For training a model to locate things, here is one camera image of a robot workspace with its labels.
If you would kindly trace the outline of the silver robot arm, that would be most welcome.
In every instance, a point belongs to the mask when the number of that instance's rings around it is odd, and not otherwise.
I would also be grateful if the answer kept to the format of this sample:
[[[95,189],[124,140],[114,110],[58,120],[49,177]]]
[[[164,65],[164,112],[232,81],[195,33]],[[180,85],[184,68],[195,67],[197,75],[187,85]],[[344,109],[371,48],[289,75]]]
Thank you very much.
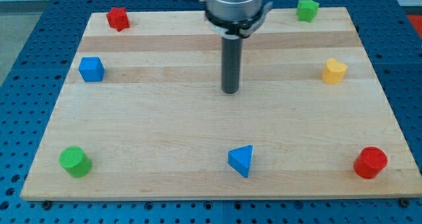
[[[206,10],[215,18],[237,22],[256,15],[263,0],[205,0]]]

